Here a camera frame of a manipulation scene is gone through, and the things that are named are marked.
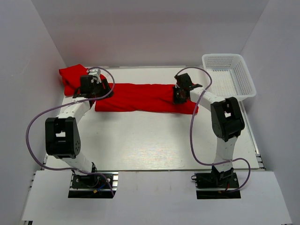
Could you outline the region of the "white plastic basket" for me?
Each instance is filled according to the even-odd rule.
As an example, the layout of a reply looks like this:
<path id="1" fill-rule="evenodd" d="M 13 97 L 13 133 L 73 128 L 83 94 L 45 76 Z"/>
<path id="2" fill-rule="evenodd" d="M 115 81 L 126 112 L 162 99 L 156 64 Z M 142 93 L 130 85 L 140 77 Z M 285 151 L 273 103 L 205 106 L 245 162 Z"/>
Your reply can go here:
<path id="1" fill-rule="evenodd" d="M 238 101 L 256 95 L 248 67 L 239 54 L 210 53 L 202 56 L 202 64 L 211 78 L 209 91 L 217 96 L 235 97 Z"/>

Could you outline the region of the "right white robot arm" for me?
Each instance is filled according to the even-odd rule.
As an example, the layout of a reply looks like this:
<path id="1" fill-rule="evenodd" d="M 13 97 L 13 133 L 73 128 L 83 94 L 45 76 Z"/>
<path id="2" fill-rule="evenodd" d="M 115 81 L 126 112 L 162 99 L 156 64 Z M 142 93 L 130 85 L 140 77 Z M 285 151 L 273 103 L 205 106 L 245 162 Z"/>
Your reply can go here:
<path id="1" fill-rule="evenodd" d="M 187 73 L 175 76 L 173 102 L 183 104 L 190 100 L 211 113 L 211 125 L 217 137 L 217 150 L 212 165 L 212 183 L 224 186 L 233 173 L 233 152 L 236 141 L 245 128 L 245 122 L 235 97 L 219 97 L 205 90 L 200 84 L 193 84 Z"/>

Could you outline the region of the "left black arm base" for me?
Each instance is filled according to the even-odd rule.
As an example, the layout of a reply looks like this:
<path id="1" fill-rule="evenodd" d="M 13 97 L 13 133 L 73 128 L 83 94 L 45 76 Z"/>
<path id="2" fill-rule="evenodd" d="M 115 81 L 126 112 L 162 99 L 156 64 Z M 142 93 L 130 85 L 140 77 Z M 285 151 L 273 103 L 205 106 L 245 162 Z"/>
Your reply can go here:
<path id="1" fill-rule="evenodd" d="M 72 174 L 68 198 L 70 199 L 113 199 L 118 186 L 118 172 L 104 172 L 100 175 Z"/>

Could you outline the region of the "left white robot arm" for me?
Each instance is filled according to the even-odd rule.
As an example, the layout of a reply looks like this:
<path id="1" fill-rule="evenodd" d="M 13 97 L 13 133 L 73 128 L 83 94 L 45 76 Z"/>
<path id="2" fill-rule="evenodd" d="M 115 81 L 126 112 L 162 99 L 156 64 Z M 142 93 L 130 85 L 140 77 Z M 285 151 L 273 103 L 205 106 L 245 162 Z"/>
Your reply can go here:
<path id="1" fill-rule="evenodd" d="M 85 75 L 75 90 L 72 104 L 65 107 L 57 117 L 45 121 L 46 153 L 67 163 L 72 170 L 84 174 L 83 182 L 94 187 L 99 182 L 96 166 L 81 152 L 78 123 L 94 105 L 94 98 L 113 95 L 107 79 L 102 75 Z"/>

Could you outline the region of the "folded red t shirt stack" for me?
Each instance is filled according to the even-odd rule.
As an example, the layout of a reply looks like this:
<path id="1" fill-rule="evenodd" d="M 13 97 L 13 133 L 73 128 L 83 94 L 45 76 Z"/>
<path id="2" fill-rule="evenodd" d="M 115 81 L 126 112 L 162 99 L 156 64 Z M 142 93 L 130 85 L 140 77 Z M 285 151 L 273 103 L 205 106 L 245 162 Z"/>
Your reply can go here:
<path id="1" fill-rule="evenodd" d="M 75 90 L 80 87 L 80 77 L 88 75 L 88 69 L 81 64 L 59 69 L 64 85 L 64 95 L 72 96 Z"/>

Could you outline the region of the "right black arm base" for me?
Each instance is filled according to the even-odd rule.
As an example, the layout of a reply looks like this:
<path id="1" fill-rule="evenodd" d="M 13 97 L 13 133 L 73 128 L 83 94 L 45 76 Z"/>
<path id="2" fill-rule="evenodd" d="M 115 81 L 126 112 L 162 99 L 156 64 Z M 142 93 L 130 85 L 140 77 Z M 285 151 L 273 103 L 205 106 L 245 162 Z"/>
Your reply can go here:
<path id="1" fill-rule="evenodd" d="M 191 176 L 195 182 L 197 200 L 216 200 L 216 199 L 240 199 L 240 191 L 234 191 L 240 187 L 237 174 L 230 171 L 230 175 L 221 178 L 217 171 L 197 172 Z"/>

